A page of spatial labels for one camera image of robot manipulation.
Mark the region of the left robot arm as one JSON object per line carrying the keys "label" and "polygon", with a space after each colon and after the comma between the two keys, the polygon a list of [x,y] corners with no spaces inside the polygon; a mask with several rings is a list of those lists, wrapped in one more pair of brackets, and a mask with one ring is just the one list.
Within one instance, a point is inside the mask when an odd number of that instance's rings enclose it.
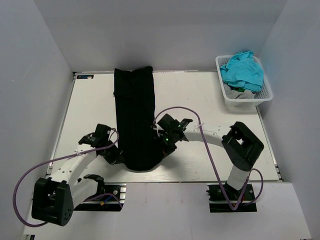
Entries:
{"label": "left robot arm", "polygon": [[74,153],[48,178],[39,178],[33,191],[31,217],[59,226],[65,226],[74,209],[86,200],[105,196],[104,178],[86,172],[88,165],[99,157],[114,164],[121,155],[110,140],[112,128],[97,124],[95,131],[84,135]]}

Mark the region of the black t-shirt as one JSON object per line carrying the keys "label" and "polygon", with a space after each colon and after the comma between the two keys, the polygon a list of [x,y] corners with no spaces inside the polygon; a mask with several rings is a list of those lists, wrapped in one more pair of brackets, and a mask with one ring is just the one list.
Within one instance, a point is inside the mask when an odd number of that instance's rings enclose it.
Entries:
{"label": "black t-shirt", "polygon": [[125,166],[136,172],[153,169],[162,161],[161,146],[155,140],[155,91],[153,68],[114,70],[118,147]]}

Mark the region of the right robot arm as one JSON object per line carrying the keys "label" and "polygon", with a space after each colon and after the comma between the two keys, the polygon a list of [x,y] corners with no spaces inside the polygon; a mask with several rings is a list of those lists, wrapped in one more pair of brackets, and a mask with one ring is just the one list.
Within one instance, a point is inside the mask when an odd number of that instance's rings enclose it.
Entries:
{"label": "right robot arm", "polygon": [[182,141],[203,142],[223,148],[232,162],[225,192],[229,198],[238,199],[244,193],[243,185],[264,150],[264,144],[240,121],[225,128],[199,123],[192,125],[192,121],[189,118],[178,121],[166,113],[155,124],[163,153],[170,155],[177,148],[176,143]]}

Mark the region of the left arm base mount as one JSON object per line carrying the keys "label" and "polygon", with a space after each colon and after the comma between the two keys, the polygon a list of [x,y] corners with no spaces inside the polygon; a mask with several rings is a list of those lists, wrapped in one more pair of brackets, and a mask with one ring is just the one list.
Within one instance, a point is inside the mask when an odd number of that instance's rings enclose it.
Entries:
{"label": "left arm base mount", "polygon": [[125,203],[126,184],[106,183],[97,174],[87,174],[78,178],[76,187],[85,193],[84,202],[74,207],[75,211],[119,212]]}

